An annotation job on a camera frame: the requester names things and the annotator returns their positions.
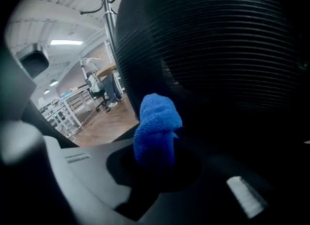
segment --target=ceiling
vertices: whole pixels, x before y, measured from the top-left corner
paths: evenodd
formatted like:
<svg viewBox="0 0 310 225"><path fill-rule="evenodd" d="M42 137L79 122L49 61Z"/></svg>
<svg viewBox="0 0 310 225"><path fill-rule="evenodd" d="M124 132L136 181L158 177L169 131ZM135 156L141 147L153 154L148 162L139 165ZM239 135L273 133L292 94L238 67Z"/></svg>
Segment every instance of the ceiling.
<svg viewBox="0 0 310 225"><path fill-rule="evenodd" d="M120 1L113 3L115 11ZM61 80L76 62L107 38L104 9L79 14L100 5L100 0L22 0L16 7L5 33L12 54L38 42L45 47L50 60L49 68L34 79L37 90L49 87L52 79ZM83 44L51 46L51 40L78 40Z"/></svg>

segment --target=black ribbed surface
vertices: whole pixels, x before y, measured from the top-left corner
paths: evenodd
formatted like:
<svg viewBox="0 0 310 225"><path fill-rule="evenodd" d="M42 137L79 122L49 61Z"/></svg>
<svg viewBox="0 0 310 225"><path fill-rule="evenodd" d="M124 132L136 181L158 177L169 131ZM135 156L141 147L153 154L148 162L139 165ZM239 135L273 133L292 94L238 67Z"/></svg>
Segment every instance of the black ribbed surface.
<svg viewBox="0 0 310 225"><path fill-rule="evenodd" d="M287 110L303 65L278 0L122 0L116 54L136 109L157 92L179 106Z"/></svg>

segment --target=white wall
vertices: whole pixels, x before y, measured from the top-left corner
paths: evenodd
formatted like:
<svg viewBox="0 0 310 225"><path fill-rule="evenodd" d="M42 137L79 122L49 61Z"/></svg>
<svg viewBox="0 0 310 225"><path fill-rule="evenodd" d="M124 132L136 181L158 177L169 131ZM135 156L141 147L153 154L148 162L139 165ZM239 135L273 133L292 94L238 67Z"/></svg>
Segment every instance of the white wall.
<svg viewBox="0 0 310 225"><path fill-rule="evenodd" d="M34 93L31 96L31 100L33 101L33 103L35 104L35 106L37 108L38 107L38 99L40 97L43 97L46 103L49 103L50 101L52 101L55 97L58 97L58 93L56 92L56 88L55 87L50 87L50 92L47 94L43 94L44 93L44 89L38 89L35 90Z"/></svg>
<svg viewBox="0 0 310 225"><path fill-rule="evenodd" d="M95 47L92 51L90 51L85 57L91 58L100 58L100 59L106 59L107 61L109 60L109 56L107 54L107 50L105 47L105 44L102 43ZM57 84L56 90L59 95L62 93L67 93L70 88L73 87L79 87L81 85L86 84L84 77L83 77L83 72L80 66L80 62L77 62L63 77L63 79Z"/></svg>

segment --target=wooden floor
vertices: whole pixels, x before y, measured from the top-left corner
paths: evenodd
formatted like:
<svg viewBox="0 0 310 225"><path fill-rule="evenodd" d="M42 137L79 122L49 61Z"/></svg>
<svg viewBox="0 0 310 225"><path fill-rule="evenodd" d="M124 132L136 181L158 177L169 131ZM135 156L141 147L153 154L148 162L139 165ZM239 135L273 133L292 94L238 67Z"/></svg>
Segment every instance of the wooden floor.
<svg viewBox="0 0 310 225"><path fill-rule="evenodd" d="M71 141L81 147L111 143L138 123L126 94L123 95L123 101L112 107L110 112L106 113L102 107L100 109L100 112L95 111L87 119L80 132L75 135L76 139L71 137ZM81 111L77 118L82 122L91 112Z"/></svg>

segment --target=fluorescent light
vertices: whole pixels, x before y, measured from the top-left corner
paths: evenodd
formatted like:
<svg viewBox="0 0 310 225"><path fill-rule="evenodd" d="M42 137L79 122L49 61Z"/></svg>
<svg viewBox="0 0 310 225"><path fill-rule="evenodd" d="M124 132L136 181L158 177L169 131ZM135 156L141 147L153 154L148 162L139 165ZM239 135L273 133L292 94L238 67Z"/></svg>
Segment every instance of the fluorescent light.
<svg viewBox="0 0 310 225"><path fill-rule="evenodd" d="M53 85L55 85L55 84L58 84L58 81L57 81L57 80L52 80L52 81L50 82L50 85L49 85L49 86L53 86Z"/></svg>
<svg viewBox="0 0 310 225"><path fill-rule="evenodd" d="M52 40L51 45L81 45L82 41L64 41L64 40Z"/></svg>

